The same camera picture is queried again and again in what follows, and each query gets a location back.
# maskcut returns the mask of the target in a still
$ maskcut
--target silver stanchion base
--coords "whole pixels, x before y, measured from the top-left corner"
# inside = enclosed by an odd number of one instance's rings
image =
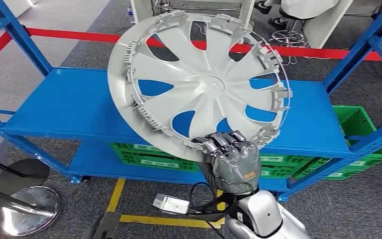
[[[304,42],[304,35],[296,31],[275,31],[272,34],[272,39],[277,42],[286,44],[287,46],[298,45]]]
[[[30,177],[20,177],[8,171],[0,173],[0,192],[11,195],[23,188],[40,186],[49,175],[49,167],[38,159],[28,158],[8,166]]]
[[[58,194],[47,187],[30,187],[11,195],[34,206],[53,212],[51,217],[37,214],[21,214],[8,208],[0,208],[0,230],[11,236],[26,236],[41,231],[51,225],[61,208]]]

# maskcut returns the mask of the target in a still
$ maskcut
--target water bottle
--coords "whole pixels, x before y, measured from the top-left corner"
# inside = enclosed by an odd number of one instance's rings
[[[127,12],[127,14],[128,14],[129,22],[131,22],[131,23],[135,23],[135,20],[134,20],[134,13],[132,12],[132,7],[129,6],[129,7],[126,9],[126,12]]]

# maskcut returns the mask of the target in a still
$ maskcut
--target hubcap center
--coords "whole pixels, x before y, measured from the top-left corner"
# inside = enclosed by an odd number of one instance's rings
[[[219,79],[216,76],[206,76],[201,84],[207,88],[208,90],[215,90],[215,91],[224,91],[225,90],[225,84],[221,79]]]

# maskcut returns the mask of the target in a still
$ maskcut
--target white lab coat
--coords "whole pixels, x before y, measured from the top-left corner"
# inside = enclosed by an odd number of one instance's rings
[[[338,1],[339,0],[274,0],[276,4],[282,5],[284,12],[300,19],[316,17],[334,7]]]

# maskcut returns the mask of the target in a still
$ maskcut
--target blue metal shelf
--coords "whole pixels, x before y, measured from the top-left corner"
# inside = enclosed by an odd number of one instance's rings
[[[199,173],[122,164],[107,142],[147,144],[122,119],[112,102],[106,70],[52,67],[28,33],[0,0],[0,29],[23,49],[45,79],[12,115],[0,121],[0,135],[43,161],[74,183],[83,176],[125,177],[158,182],[195,183]],[[343,167],[382,148],[382,127],[348,148],[329,100],[331,94],[375,49],[382,56],[382,12],[324,82],[290,81],[291,108],[280,136],[265,153],[333,157],[304,178],[262,178],[260,187],[276,191],[278,199],[312,185]],[[70,166],[32,144],[23,135],[83,140]]]
[[[204,182],[202,173],[123,164],[107,142],[83,141],[71,162],[69,173],[97,177],[126,178],[165,183],[194,184]],[[261,178],[260,188],[287,191],[286,179]]]
[[[52,70],[0,130],[12,135],[148,144],[120,116],[106,76],[103,70]],[[290,86],[289,115],[280,136],[263,152],[324,157],[351,154],[324,85],[290,81]]]

